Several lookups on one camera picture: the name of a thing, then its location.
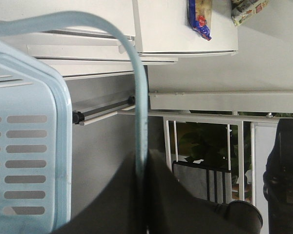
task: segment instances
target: blue snack package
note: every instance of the blue snack package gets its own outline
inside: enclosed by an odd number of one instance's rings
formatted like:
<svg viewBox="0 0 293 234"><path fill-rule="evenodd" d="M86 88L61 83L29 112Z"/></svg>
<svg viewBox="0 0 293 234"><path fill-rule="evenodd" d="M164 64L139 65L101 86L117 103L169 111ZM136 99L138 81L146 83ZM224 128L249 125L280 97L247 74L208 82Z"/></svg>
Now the blue snack package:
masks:
<svg viewBox="0 0 293 234"><path fill-rule="evenodd" d="M212 0L188 0L188 19L194 31L211 40L210 19Z"/></svg>

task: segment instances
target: food package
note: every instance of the food package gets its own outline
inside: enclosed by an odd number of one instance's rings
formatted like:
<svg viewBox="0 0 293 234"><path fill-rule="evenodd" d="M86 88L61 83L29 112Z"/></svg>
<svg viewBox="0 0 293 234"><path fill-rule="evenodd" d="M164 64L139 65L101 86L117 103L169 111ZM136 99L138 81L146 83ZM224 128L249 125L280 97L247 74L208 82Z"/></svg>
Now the food package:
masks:
<svg viewBox="0 0 293 234"><path fill-rule="evenodd" d="M258 14L269 0L244 0L232 10L232 19L236 26L241 25L251 16Z"/></svg>
<svg viewBox="0 0 293 234"><path fill-rule="evenodd" d="M194 31L210 40L212 0L188 0L188 19Z"/></svg>

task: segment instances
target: light blue laundry basket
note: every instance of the light blue laundry basket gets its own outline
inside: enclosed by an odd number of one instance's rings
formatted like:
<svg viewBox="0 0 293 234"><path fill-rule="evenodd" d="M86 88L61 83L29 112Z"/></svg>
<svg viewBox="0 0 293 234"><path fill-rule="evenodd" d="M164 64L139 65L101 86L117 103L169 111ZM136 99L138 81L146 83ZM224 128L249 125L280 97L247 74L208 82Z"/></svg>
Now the light blue laundry basket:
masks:
<svg viewBox="0 0 293 234"><path fill-rule="evenodd" d="M147 159L147 80L138 54L106 20L62 12L0 23L0 36L95 26L124 45L136 81L136 174ZM0 234L46 234L70 219L72 106L62 76L0 42Z"/></svg>

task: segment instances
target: gray wall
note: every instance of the gray wall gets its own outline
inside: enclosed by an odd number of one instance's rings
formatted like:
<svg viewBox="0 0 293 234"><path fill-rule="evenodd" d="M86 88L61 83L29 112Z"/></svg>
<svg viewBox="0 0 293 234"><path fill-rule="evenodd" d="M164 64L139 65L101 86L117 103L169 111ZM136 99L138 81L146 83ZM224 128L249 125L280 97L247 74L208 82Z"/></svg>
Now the gray wall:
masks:
<svg viewBox="0 0 293 234"><path fill-rule="evenodd" d="M77 110L126 98L134 89L133 76L68 81L67 85ZM73 126L72 216L101 192L123 158L133 151L134 116Z"/></svg>
<svg viewBox="0 0 293 234"><path fill-rule="evenodd" d="M150 91L293 89L293 0L271 0L238 27L238 36L235 56L181 58L176 65L149 67Z"/></svg>

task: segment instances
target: basket handle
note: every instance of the basket handle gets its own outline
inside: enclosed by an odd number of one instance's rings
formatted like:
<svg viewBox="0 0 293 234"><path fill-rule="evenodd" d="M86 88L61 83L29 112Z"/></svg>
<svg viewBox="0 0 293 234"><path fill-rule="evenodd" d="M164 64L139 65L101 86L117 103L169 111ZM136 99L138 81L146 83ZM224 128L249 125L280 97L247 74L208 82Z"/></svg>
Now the basket handle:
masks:
<svg viewBox="0 0 293 234"><path fill-rule="evenodd" d="M99 16L85 12L66 11L0 23L0 37L44 32L69 26L90 26L110 33L123 44L130 57L135 74L136 89L136 175L138 189L142 191L147 162L147 78L137 51L122 32Z"/></svg>

